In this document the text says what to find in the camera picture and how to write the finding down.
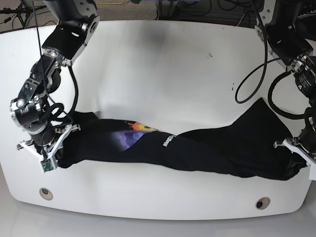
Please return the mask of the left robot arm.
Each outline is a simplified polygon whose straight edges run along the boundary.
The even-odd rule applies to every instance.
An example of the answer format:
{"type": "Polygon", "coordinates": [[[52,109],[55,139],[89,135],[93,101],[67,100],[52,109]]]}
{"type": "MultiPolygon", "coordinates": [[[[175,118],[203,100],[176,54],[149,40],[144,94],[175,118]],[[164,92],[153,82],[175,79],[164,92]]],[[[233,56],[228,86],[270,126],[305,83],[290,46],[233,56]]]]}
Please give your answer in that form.
{"type": "Polygon", "coordinates": [[[316,179],[316,57],[308,40],[316,39],[316,4],[313,0],[253,0],[258,30],[271,54],[285,69],[273,80],[268,90],[268,103],[278,115],[291,120],[304,120],[297,137],[275,142],[300,155],[310,167],[309,179],[316,179]],[[293,75],[298,90],[307,97],[309,106],[300,114],[292,114],[273,102],[275,86],[293,75]]]}

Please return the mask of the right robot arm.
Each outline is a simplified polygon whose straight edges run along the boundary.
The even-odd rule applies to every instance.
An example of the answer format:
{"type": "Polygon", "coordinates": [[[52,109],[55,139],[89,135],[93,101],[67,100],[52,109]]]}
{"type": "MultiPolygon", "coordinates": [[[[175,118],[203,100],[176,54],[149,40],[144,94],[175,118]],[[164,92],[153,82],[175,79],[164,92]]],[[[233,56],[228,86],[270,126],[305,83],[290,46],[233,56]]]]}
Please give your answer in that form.
{"type": "Polygon", "coordinates": [[[18,148],[37,156],[44,170],[54,170],[62,155],[63,141],[73,130],[79,130],[72,118],[79,96],[72,65],[88,45],[100,17],[93,0],[46,0],[44,4],[58,24],[45,42],[39,44],[40,59],[33,65],[17,98],[11,101],[10,115],[31,137],[18,148]],[[60,86],[62,67],[69,69],[75,88],[69,112],[50,97],[60,86]]]}

